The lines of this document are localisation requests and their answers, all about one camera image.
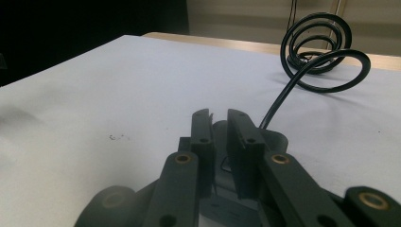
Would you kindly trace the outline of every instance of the cable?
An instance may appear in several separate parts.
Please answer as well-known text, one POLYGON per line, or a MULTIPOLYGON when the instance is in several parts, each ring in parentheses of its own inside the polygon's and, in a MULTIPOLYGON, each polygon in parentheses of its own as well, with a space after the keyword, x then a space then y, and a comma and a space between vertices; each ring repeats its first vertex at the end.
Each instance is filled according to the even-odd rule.
POLYGON ((273 118, 274 114, 277 112, 277 110, 280 108, 281 104, 284 102, 286 97, 289 95, 291 92, 292 88, 298 84, 302 88, 315 92, 315 93, 336 93, 336 92, 341 92, 347 89, 350 89, 354 87, 355 85, 359 84, 362 82, 366 76, 369 74, 369 71, 371 69, 371 61, 369 60, 369 57, 357 50, 352 50, 349 49, 351 46, 352 42, 352 36, 351 36, 351 29, 350 27, 346 24, 344 20, 342 20, 339 16, 329 14, 329 13, 314 13, 311 15, 306 16, 305 18, 301 19, 299 22, 297 22, 295 25, 293 25, 289 31, 287 32, 286 36, 284 37, 282 43, 281 43, 281 49, 280 49, 280 60, 283 65, 284 70, 286 71, 287 75, 290 77, 289 83, 286 85, 284 90, 280 93, 280 95, 276 98, 274 103, 271 105, 269 111, 266 113, 265 117, 263 118, 262 122, 260 123, 259 128, 260 129, 266 129, 273 118), (301 26, 302 24, 314 20, 314 19, 329 19, 333 21, 336 25, 340 26, 342 31, 344 32, 344 37, 345 37, 345 43, 343 45, 343 48, 341 49, 342 46, 342 34, 341 31, 338 27, 336 27, 332 23, 328 23, 327 21, 320 21, 312 24, 308 24, 304 26, 303 28, 299 29, 298 31, 295 32, 295 30, 301 26), (309 38, 304 39, 303 41, 299 42, 297 45, 295 45, 295 41, 300 35, 305 32, 306 30, 316 27, 316 26, 325 26, 334 32, 336 35, 336 40, 334 41, 330 37, 322 36, 322 35, 314 35, 309 38), (286 58, 286 50, 287 50, 287 43, 288 40, 291 38, 289 41, 289 56, 286 58), (306 44, 312 40, 324 40, 330 43, 332 47, 332 51, 323 53, 323 52, 318 52, 318 51, 309 51, 305 52, 302 54, 298 54, 298 50, 303 44, 306 44), (307 58, 306 56, 317 56, 313 60, 307 58), (331 69, 333 69, 335 66, 337 66, 340 62, 345 57, 352 57, 357 60, 359 60, 362 63, 362 69, 360 70, 359 74, 352 79, 351 81, 342 84, 337 87, 331 87, 331 88, 321 88, 321 87, 316 87, 309 85, 307 83, 304 83, 300 81, 300 79, 306 74, 320 74, 324 72, 328 72, 331 69), (298 69, 298 72, 294 75, 291 70, 289 69, 288 65, 291 65, 298 69))

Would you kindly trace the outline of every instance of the dark background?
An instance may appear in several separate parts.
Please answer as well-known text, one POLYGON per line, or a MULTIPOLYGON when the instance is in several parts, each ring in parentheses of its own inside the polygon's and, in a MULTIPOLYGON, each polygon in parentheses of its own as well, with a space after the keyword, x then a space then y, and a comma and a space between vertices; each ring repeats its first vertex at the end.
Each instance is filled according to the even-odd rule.
POLYGON ((186 1, 0 0, 0 85, 152 31, 188 34, 186 1))

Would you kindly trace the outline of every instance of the white tabletop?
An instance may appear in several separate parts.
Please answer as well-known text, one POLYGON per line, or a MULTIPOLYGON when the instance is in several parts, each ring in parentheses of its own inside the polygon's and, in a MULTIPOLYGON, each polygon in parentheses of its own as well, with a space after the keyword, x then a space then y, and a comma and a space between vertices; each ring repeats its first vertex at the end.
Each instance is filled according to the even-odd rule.
MULTIPOLYGON (((258 126, 287 82, 278 56, 123 36, 0 88, 0 226, 73 226, 105 187, 157 179, 193 112, 237 109, 258 126)), ((270 130, 321 187, 401 201, 399 84, 401 72, 373 69, 338 94, 295 88, 270 130)))

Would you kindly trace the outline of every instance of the wooden surface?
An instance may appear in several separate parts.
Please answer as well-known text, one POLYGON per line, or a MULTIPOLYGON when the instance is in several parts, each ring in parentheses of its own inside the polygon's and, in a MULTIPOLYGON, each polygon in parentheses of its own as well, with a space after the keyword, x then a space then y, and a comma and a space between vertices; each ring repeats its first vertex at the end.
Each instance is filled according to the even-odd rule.
MULTIPOLYGON (((196 37, 196 36, 185 36, 185 35, 176 35, 176 34, 167 34, 167 33, 159 33, 159 32, 151 32, 144 35, 145 37, 176 41, 182 43, 190 43, 190 44, 205 44, 205 45, 213 45, 219 47, 226 47, 232 49, 253 51, 253 52, 261 52, 261 53, 270 53, 270 54, 280 54, 280 45, 278 44, 262 44, 262 43, 253 43, 253 42, 245 42, 245 41, 234 41, 234 40, 224 40, 224 39, 216 39, 216 38, 205 38, 205 37, 196 37)), ((312 50, 311 48, 301 48, 301 51, 312 50)), ((369 58, 372 62, 373 68, 378 69, 388 69, 388 70, 400 70, 401 71, 401 58, 393 57, 393 56, 384 56, 384 55, 374 55, 368 54, 369 58)), ((344 63, 352 64, 352 65, 360 65, 358 60, 352 58, 346 58, 344 63)))

